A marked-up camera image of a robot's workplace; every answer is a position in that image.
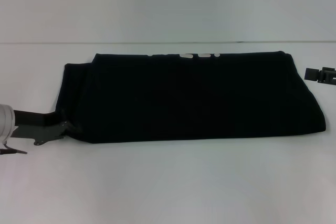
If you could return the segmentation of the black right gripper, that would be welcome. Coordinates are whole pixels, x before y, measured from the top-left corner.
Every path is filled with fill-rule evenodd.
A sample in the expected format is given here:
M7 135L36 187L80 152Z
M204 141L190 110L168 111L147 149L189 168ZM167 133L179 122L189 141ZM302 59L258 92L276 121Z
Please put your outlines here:
M307 68L305 80L317 80L319 83L336 86L336 69L323 67L319 71L319 69Z

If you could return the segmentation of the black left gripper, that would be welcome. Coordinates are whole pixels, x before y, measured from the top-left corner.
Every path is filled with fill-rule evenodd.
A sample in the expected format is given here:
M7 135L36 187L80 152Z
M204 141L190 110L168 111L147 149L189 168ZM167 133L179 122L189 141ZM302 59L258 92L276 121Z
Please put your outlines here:
M54 111L47 114L14 111L14 138L33 139L34 145L43 145L50 141L70 137L78 139L80 130L66 120L64 111Z

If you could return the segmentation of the black T-shirt with FREE print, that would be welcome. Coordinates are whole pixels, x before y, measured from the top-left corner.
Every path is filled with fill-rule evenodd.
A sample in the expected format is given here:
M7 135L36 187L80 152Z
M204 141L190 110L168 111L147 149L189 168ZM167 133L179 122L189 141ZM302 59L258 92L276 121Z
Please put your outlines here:
M323 112L282 51L102 55L66 64L56 111L89 143L294 136Z

